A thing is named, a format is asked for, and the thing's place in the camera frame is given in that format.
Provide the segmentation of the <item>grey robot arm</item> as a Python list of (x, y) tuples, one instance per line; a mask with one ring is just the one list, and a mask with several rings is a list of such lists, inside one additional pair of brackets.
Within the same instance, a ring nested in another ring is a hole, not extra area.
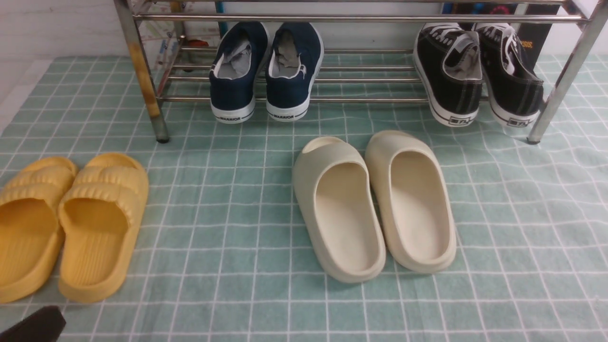
[(56, 342), (67, 322), (56, 305), (44, 306), (0, 334), (2, 342)]

